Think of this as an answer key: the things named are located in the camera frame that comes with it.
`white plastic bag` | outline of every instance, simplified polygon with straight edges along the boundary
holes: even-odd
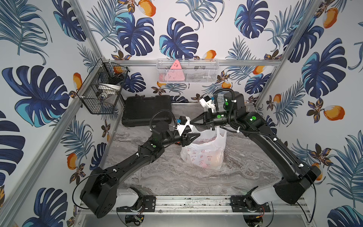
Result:
[[[216,127],[215,131],[209,129],[199,132],[193,129],[193,133],[200,133],[200,136],[190,145],[181,148],[180,157],[185,162],[202,168],[220,169],[226,147],[227,131]]]

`metal bracket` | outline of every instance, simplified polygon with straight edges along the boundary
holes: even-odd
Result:
[[[153,195],[144,195],[141,196],[141,210],[135,210],[135,207],[118,207],[117,212],[154,212],[155,211],[155,202],[156,197]]]
[[[256,211],[259,211],[261,213],[265,212],[271,212],[270,206],[268,203],[262,204],[257,210],[249,210],[246,207],[243,206],[244,199],[246,198],[246,196],[244,195],[232,195],[230,198],[231,201],[231,207],[232,207],[232,212],[244,212],[244,213],[254,213]]]

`white wire basket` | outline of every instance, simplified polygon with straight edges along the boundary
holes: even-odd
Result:
[[[175,60],[179,60],[181,69],[170,69]],[[216,59],[158,59],[156,69],[160,83],[213,84],[217,81],[219,64]]]

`marble surface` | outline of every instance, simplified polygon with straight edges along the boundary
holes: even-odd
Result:
[[[172,111],[176,118],[184,115],[192,119],[203,109],[198,105],[173,105]],[[148,126],[124,127],[120,123],[103,167],[113,166],[135,153],[150,135]],[[281,177],[276,165],[242,133],[227,133],[219,170],[185,163],[180,151],[181,146],[169,146],[159,159],[135,172],[119,188],[134,186],[155,195],[238,195]]]

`black case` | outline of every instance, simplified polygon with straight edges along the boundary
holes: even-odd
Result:
[[[162,109],[171,110],[170,96],[128,97],[122,115],[122,124],[126,127],[149,125],[151,117]],[[159,113],[153,120],[155,125],[159,121],[171,123],[171,116],[167,112]]]

